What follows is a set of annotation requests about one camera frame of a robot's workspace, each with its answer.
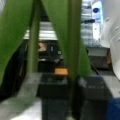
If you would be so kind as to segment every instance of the orange tag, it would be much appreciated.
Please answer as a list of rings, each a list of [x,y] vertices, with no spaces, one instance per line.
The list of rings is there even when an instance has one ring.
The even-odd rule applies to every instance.
[[[55,68],[55,74],[68,75],[68,70],[66,68]]]

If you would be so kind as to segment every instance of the green fabric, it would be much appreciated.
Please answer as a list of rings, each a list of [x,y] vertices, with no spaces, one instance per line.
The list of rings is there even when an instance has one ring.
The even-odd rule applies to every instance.
[[[68,44],[69,44],[68,2],[69,0],[42,0],[45,10],[49,16],[49,19],[51,20],[53,27],[56,31],[59,40],[59,45],[66,65],[70,60],[68,59],[68,54],[70,52],[70,49],[68,50]],[[80,52],[79,52],[79,64],[77,63],[79,68],[78,71],[79,71],[79,75],[84,76],[91,74],[92,71],[89,63],[89,58],[86,53],[86,48],[81,39],[79,44],[80,44]]]
[[[5,67],[29,26],[33,0],[7,0],[0,16],[0,84]]]

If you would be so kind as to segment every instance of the white object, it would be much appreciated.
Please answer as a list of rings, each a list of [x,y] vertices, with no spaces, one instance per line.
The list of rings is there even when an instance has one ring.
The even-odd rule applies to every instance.
[[[113,70],[120,80],[120,0],[101,0],[103,26],[101,45],[111,50]]]

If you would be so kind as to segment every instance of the green cloth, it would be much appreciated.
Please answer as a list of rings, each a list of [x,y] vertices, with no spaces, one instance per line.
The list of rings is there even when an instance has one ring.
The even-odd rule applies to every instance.
[[[72,46],[71,49],[68,49],[68,44],[69,44],[69,33],[68,33],[68,20],[69,19],[69,14],[68,14],[68,9],[69,9],[69,0],[42,0],[42,3],[45,7],[45,10],[47,12],[47,15],[50,19],[50,21],[53,24],[53,27],[56,31],[57,37],[58,37],[58,42],[60,49],[62,51],[63,57],[65,64],[69,62],[70,59],[68,59],[68,54],[71,52],[71,50],[75,49],[77,50],[76,46]],[[86,48],[83,44],[82,39],[80,39],[79,42],[80,46],[80,51],[79,51],[79,62],[78,64],[78,74],[81,76],[89,75],[92,73],[91,67],[90,67],[90,62],[88,55],[86,53]]]
[[[7,0],[0,16],[0,84],[9,59],[23,41],[32,4],[33,0]]]

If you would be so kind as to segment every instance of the orange label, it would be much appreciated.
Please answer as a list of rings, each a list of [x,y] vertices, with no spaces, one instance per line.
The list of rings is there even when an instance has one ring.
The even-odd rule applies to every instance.
[[[68,70],[66,68],[55,68],[55,74],[68,75]]]

